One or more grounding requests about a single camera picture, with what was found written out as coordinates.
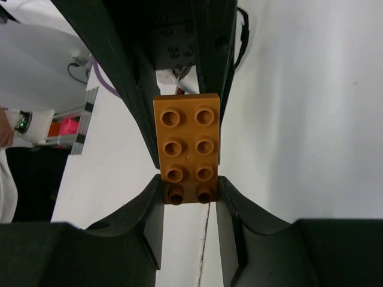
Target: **black cable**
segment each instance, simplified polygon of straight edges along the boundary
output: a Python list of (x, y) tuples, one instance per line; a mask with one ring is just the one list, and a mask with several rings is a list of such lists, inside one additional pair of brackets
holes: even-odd
[(242, 60), (242, 57), (244, 56), (247, 45), (249, 44), (249, 15), (245, 10), (243, 10), (240, 7), (237, 7), (237, 10), (242, 14), (242, 17), (244, 18), (244, 23), (242, 24), (242, 32), (241, 32), (241, 47), (239, 48), (238, 58), (237, 61), (235, 61), (234, 68), (238, 68), (239, 63)]
[(87, 85), (86, 82), (84, 82), (84, 81), (82, 81), (82, 80), (76, 78), (75, 76), (73, 76), (73, 74), (71, 73), (71, 69), (70, 69), (70, 67), (76, 67), (76, 68), (77, 68), (77, 67), (79, 67), (79, 64), (76, 64), (76, 63), (70, 63), (70, 64), (66, 67), (66, 70), (68, 71), (68, 74), (69, 74), (69, 76), (72, 77), (72, 79), (78, 81), (79, 83), (82, 83), (82, 84), (84, 84), (84, 85)]

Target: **white wall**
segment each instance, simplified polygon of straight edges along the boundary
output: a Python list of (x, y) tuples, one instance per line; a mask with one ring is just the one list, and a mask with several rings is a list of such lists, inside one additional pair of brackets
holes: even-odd
[(87, 51), (80, 39), (12, 21), (0, 25), (0, 39), (1, 106), (62, 109), (84, 99), (86, 86), (66, 71), (72, 56)]
[[(239, 6), (252, 39), (227, 104), (220, 174), (289, 222), (383, 218), (383, 2)], [(219, 252), (207, 254), (204, 286), (222, 286)]]

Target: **orange lego brick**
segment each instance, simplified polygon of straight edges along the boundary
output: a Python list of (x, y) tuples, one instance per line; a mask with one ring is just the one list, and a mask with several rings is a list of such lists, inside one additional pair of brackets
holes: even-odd
[(220, 98), (217, 94), (154, 98), (165, 204), (217, 200)]

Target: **hand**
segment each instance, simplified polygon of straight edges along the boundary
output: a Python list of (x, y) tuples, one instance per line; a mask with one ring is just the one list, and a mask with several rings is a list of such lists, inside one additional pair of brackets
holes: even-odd
[(14, 130), (11, 128), (5, 111), (0, 108), (0, 148), (8, 148), (13, 144)]

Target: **white shirt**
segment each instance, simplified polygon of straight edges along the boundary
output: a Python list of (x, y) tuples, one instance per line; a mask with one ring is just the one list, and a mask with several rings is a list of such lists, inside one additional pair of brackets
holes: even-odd
[(10, 223), (17, 206), (17, 188), (8, 166), (5, 149), (0, 149), (0, 223)]

